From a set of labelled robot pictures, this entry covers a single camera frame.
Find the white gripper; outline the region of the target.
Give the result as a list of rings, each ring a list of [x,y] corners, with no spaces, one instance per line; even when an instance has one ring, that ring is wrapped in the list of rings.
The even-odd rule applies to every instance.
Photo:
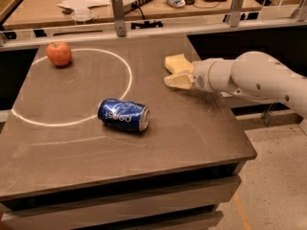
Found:
[[[200,91],[227,92],[231,87],[232,60],[223,58],[209,58],[206,60],[192,61],[195,66],[191,75],[179,73],[167,76],[164,82],[168,87],[178,89],[191,89],[194,81]]]

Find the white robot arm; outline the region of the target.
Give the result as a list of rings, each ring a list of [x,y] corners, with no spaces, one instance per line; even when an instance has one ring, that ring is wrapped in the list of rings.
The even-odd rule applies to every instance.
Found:
[[[183,54],[165,58],[167,86],[225,92],[245,99],[269,99],[307,118],[307,79],[276,58],[251,51],[235,59],[209,58],[190,62]]]

